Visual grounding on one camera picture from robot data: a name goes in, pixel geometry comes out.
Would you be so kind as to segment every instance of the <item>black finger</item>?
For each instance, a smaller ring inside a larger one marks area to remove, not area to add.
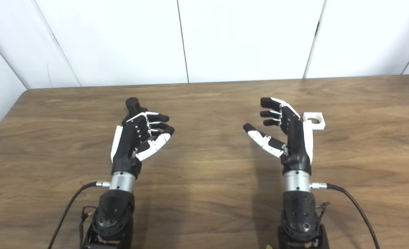
[[[156,137],[156,136],[158,136],[158,135],[160,135],[160,134],[162,134],[161,131],[151,129],[151,136],[155,136],[155,137]]]
[[[148,114],[149,122],[163,122],[166,123],[169,121],[169,116],[161,115],[161,114]]]
[[[166,129],[168,128],[169,125],[166,123],[161,123],[161,122],[156,122],[156,123],[151,123],[151,128],[152,129]]]
[[[276,119],[266,119],[266,120],[263,121],[263,125],[264,126],[279,126],[280,121],[278,121]]]
[[[142,126],[140,129],[137,128],[137,132],[139,134],[145,134],[149,132],[149,127],[148,126]]]
[[[174,132],[175,132],[174,127],[169,126],[169,127],[167,127],[167,128],[163,131],[163,134],[169,134],[169,135],[172,136],[172,134],[174,134]]]
[[[263,108],[273,109],[274,111],[280,111],[281,103],[278,101],[273,100],[272,98],[261,98],[260,99],[260,106]]]
[[[280,119],[282,118],[282,114],[276,111],[262,111],[260,112],[260,117]]]
[[[148,140],[150,137],[151,135],[149,133],[142,134],[140,137],[140,141],[143,142],[145,140]]]

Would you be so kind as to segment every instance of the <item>black cylindrical attachment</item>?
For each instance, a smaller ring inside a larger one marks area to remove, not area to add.
[[[142,112],[142,107],[140,106],[140,103],[138,102],[138,98],[128,98],[126,100],[126,106],[129,111],[129,114],[131,117],[136,116],[140,112]]]

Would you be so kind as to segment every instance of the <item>cable connector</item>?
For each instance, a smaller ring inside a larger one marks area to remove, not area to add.
[[[111,186],[111,183],[110,182],[96,182],[96,186],[109,187]]]
[[[327,183],[311,183],[310,186],[313,189],[327,189],[328,188]]]

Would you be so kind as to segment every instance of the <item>black fingertip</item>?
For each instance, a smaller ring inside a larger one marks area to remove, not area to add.
[[[260,117],[262,117],[262,118],[269,118],[270,116],[271,116],[270,111],[261,111],[260,112]]]
[[[172,134],[174,134],[174,131],[175,131],[174,127],[169,126],[168,128],[166,128],[166,129],[163,131],[163,134],[169,134],[169,135],[172,136]]]
[[[245,132],[255,131],[255,127],[252,126],[250,123],[245,123],[243,126]]]
[[[266,119],[266,120],[263,121],[263,125],[264,126],[276,126],[277,121],[275,121],[273,119]]]
[[[163,116],[162,118],[163,123],[169,122],[169,116],[165,116],[165,115],[162,115],[162,116]]]
[[[271,98],[261,98],[260,106],[263,108],[272,108],[274,101]]]

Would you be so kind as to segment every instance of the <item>robotic finger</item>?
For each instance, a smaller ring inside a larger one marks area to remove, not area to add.
[[[172,134],[174,133],[174,128],[171,126],[166,127],[161,134],[154,138],[154,140],[149,140],[141,145],[138,145],[135,150],[135,156],[140,160],[143,161],[148,157],[155,154],[163,145],[165,145],[168,140],[171,138]]]
[[[255,129],[255,127],[253,127],[250,123],[246,123],[243,126],[243,129],[247,132],[249,137],[255,141],[255,143],[260,145],[261,148],[268,153],[271,153],[276,157],[280,157],[285,151],[287,151],[285,143],[270,137],[263,132],[257,131],[257,129]]]

